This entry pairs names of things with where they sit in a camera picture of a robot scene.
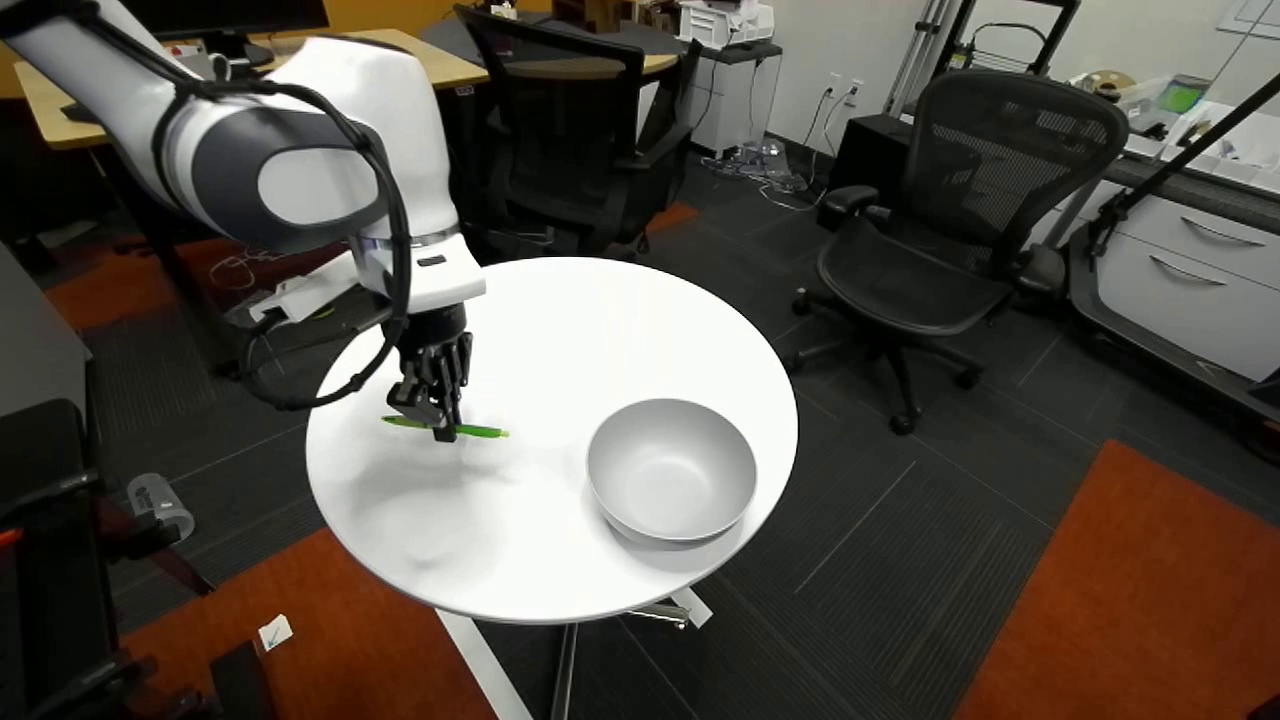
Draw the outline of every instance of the chair base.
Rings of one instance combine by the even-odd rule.
[[[625,241],[625,246],[610,246],[606,257],[614,259],[644,259],[648,257],[648,234]]]
[[[895,437],[917,431],[917,425],[922,425],[922,418],[924,418],[924,410],[917,405],[917,387],[913,387],[913,374],[910,374],[910,354],[928,354],[928,356],[935,356],[935,362],[957,363],[957,374],[953,374],[953,386],[957,386],[957,387],[975,387],[982,378],[983,378],[983,367],[982,367],[972,356],[966,356],[966,354],[957,354],[957,349],[950,349],[950,346],[933,346],[933,340],[913,340],[913,336],[885,334],[885,327],[852,315],[838,296],[814,292],[814,288],[795,288],[795,296],[793,296],[793,315],[809,315],[814,307],[829,307],[829,314],[838,314],[841,319],[864,327],[864,334],[871,336],[871,362],[882,362],[882,356],[888,362],[891,379],[895,379],[895,399],[901,399],[901,410],[888,418],[888,429],[891,429]],[[783,354],[783,367],[787,367],[793,378],[800,378],[806,363],[814,363],[814,362],[819,362],[819,356],[831,356],[831,354],[845,354],[845,349],[852,349],[852,340],[793,349],[793,354]]]

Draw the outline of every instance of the orange carpet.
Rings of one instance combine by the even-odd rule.
[[[692,216],[696,216],[696,209],[677,201],[648,219],[648,235],[664,235],[664,234],[689,226]]]
[[[257,652],[280,720],[487,720],[468,664],[431,610],[370,577],[333,531],[317,531],[214,598],[202,598],[123,649],[153,661],[155,697],[208,693],[208,664],[257,645],[257,627],[288,618],[291,640]]]
[[[966,720],[1245,720],[1280,693],[1280,531],[1104,444]]]
[[[178,307],[178,292],[159,259],[149,250],[117,252],[117,246],[105,241],[86,259],[76,259],[76,267],[65,280],[44,288],[51,307],[76,334],[98,334],[120,319],[140,319],[140,315]],[[232,241],[193,241],[193,246],[182,246],[178,257],[188,263],[208,306],[232,307],[253,288],[272,288],[283,276],[317,267],[319,259],[335,257],[335,250],[278,259],[278,257],[257,257]]]

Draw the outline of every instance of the round white table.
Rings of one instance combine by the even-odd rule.
[[[468,425],[509,439],[435,444],[386,425],[395,356],[364,393],[310,422],[310,477],[335,539],[402,594],[497,623],[579,623],[692,587],[768,521],[795,459],[795,395],[766,336],[713,292],[621,259],[487,267]],[[378,354],[356,336],[326,378],[342,387]],[[701,399],[758,452],[740,523],[701,545],[615,531],[593,503],[593,429],[648,395]]]

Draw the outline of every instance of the black office chair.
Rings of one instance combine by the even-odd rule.
[[[829,196],[823,219],[856,216],[823,252],[823,292],[795,292],[795,314],[831,307],[871,336],[901,387],[895,431],[922,405],[904,349],[953,362],[972,387],[982,363],[944,349],[996,315],[1021,288],[1031,226],[1093,183],[1124,149],[1130,120],[1067,85],[1011,71],[953,71],[917,104],[913,152],[891,209],[871,190]],[[787,354],[787,367],[831,354]]]
[[[491,201],[500,219],[545,219],[583,257],[634,257],[669,209],[689,149],[696,53],[644,78],[644,53],[583,33],[464,13],[497,88]],[[642,85],[656,82],[648,120]]]

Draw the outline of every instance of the green object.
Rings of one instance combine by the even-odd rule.
[[[386,418],[386,425],[395,425],[395,429],[429,429],[411,418]],[[472,439],[504,439],[509,431],[504,429],[491,429],[491,425],[455,425],[461,437],[472,437]]]
[[[1160,110],[1183,118],[1206,102],[1206,93],[1210,93],[1206,78],[1171,78],[1160,93]]]

